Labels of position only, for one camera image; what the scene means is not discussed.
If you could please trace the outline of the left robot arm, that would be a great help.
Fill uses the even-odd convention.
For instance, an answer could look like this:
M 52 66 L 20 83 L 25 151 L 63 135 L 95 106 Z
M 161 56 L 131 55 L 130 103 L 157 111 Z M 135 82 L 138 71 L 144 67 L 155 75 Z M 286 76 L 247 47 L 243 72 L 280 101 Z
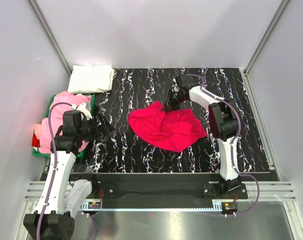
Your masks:
M 88 196 L 104 196 L 93 173 L 76 179 L 70 192 L 66 192 L 70 173 L 83 142 L 93 142 L 114 131 L 105 116 L 91 114 L 86 109 L 65 111 L 62 124 L 52 128 L 48 115 L 51 137 L 51 156 L 48 175 L 40 199 L 32 213 L 27 213 L 23 225 L 34 240 L 70 240 L 75 229 L 75 217 Z

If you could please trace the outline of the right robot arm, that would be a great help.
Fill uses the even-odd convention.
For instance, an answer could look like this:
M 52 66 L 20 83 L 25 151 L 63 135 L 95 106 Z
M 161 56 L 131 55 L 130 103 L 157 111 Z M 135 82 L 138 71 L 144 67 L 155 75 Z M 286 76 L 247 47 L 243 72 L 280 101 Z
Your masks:
M 172 89 L 168 91 L 162 111 L 177 111 L 180 104 L 191 101 L 205 108 L 209 113 L 209 128 L 217 140 L 220 154 L 220 180 L 214 195 L 233 192 L 241 187 L 241 177 L 237 163 L 237 138 L 241 132 L 241 121 L 237 106 L 232 98 L 225 99 L 211 93 L 203 83 L 192 77 L 196 74 L 176 76 Z

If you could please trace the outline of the magenta t shirt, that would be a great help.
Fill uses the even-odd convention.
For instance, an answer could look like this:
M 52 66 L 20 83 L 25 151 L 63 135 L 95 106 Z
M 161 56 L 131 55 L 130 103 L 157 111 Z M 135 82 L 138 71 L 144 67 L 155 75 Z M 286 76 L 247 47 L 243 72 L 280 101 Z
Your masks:
M 162 107 L 163 105 L 156 101 L 128 115 L 130 128 L 146 143 L 179 153 L 207 136 L 201 121 L 191 109 L 166 112 L 161 111 Z

